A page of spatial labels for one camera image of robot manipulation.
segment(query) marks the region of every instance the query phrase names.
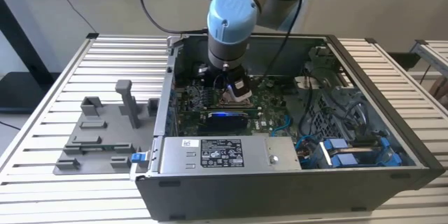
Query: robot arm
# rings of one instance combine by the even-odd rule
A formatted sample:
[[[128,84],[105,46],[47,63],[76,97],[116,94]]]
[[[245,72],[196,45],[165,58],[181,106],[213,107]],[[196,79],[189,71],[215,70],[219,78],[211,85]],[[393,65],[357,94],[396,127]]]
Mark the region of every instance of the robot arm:
[[[235,101],[251,96],[243,55],[256,24],[273,29],[289,27],[297,0],[212,0],[209,4],[208,58],[227,73]]]

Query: power supply label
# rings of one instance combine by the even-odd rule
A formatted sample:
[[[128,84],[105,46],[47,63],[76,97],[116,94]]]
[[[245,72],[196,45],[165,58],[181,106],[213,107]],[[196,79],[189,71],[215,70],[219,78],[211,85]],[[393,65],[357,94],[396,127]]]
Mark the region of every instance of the power supply label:
[[[241,139],[203,139],[201,166],[244,167]]]

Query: slotted aluminum surface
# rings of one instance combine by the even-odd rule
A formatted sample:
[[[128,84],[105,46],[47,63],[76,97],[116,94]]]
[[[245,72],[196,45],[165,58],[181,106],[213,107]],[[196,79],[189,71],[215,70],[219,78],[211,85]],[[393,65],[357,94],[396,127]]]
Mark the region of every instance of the slotted aluminum surface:
[[[448,77],[448,41],[417,40],[411,49]]]
[[[387,94],[392,104],[437,155],[437,159],[448,166],[445,112],[432,105],[431,99],[424,97],[420,88],[377,48],[364,40],[343,40],[343,43],[348,48],[356,47],[351,48],[351,53],[359,63],[364,61],[368,64],[380,63],[389,66],[384,69],[393,72],[383,75],[375,72],[371,74],[372,80],[384,92],[392,92]],[[363,50],[352,50],[357,47],[363,47]],[[99,95],[108,103],[119,102],[113,83],[123,78],[133,81],[133,95],[139,101],[159,96],[165,59],[164,37],[100,36],[96,40],[85,41],[0,158],[0,165],[4,164],[0,173],[0,224],[156,223],[151,219],[128,174],[56,176],[52,169],[80,115],[80,98]],[[209,222],[268,224],[331,221],[409,224],[447,223],[447,219],[448,173],[424,189],[401,192],[372,213],[260,217]]]

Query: gray 3d printed holder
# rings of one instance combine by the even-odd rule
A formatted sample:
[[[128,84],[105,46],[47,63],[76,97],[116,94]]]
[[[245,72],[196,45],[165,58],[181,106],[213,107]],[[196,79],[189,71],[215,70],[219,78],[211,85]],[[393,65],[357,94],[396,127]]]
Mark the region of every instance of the gray 3d printed holder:
[[[131,155],[152,145],[157,103],[136,104],[131,80],[119,80],[116,91],[123,105],[103,104],[85,97],[81,116],[55,165],[53,174],[128,173]],[[137,172],[145,172],[139,166]]]

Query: circuit board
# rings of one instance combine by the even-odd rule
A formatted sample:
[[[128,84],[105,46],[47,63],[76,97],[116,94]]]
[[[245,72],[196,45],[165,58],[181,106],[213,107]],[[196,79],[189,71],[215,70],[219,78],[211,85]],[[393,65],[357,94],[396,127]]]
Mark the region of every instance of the circuit board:
[[[243,102],[233,102],[221,89],[204,88],[192,83],[176,90],[179,136],[220,136],[273,134],[296,136],[296,127],[285,106],[285,100],[276,79],[261,82],[253,94]],[[247,116],[247,126],[239,130],[204,131],[211,113],[241,113]]]

